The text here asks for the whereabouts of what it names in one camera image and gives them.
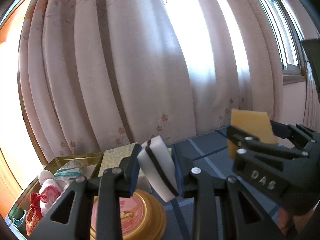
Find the floral curtain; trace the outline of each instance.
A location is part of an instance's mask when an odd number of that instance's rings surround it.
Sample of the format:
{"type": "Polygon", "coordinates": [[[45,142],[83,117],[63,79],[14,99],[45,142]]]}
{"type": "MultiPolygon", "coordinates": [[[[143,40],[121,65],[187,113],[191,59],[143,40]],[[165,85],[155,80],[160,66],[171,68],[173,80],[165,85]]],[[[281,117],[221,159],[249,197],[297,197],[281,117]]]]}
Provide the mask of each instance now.
{"type": "Polygon", "coordinates": [[[232,108],[277,120],[279,55],[257,11],[252,0],[32,0],[20,82],[45,157],[171,144],[229,124],[232,108]]]}

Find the bright light through curtain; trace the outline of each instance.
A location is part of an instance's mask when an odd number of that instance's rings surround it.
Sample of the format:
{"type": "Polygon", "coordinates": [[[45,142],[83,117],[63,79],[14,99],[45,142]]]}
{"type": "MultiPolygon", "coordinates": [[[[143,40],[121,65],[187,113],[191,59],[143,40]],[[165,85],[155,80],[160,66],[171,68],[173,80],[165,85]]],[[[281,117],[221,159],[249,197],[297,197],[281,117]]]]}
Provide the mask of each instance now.
{"type": "Polygon", "coordinates": [[[21,89],[48,160],[170,144],[232,108],[274,117],[270,51],[247,0],[32,0],[21,89]]]}

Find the red pouch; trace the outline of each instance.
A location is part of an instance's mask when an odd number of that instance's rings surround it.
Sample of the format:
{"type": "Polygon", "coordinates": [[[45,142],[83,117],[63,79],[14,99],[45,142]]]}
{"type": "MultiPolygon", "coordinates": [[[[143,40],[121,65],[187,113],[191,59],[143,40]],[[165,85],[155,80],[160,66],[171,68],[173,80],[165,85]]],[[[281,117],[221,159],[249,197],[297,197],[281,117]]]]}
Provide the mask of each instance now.
{"type": "Polygon", "coordinates": [[[42,218],[40,209],[40,200],[46,200],[46,196],[37,193],[30,194],[30,209],[26,215],[27,236],[30,236],[32,230],[36,227],[42,218]]]}

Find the screw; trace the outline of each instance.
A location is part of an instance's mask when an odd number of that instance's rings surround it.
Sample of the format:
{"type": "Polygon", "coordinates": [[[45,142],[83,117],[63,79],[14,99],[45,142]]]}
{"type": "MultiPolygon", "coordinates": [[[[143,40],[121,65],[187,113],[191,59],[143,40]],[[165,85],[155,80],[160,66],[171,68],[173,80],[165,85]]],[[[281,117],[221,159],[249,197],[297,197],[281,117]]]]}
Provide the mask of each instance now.
{"type": "Polygon", "coordinates": [[[229,181],[230,183],[236,183],[236,182],[237,182],[237,178],[234,177],[234,176],[230,176],[230,177],[228,177],[228,181],[229,181]]]}
{"type": "Polygon", "coordinates": [[[115,168],[112,169],[112,173],[113,173],[113,174],[119,174],[119,173],[121,173],[121,171],[122,171],[122,170],[121,170],[121,168],[119,168],[119,167],[115,167],[115,168]]]}
{"type": "Polygon", "coordinates": [[[81,176],[76,177],[76,182],[81,183],[84,181],[85,181],[85,176],[81,175],[81,176]]]}
{"type": "Polygon", "coordinates": [[[238,154],[245,154],[246,152],[247,152],[247,150],[246,150],[246,149],[243,149],[243,148],[237,150],[237,153],[238,153],[238,154]]]}
{"type": "Polygon", "coordinates": [[[191,169],[191,172],[192,172],[193,174],[200,174],[200,173],[201,173],[201,169],[198,168],[198,167],[193,167],[193,168],[191,169]]]}

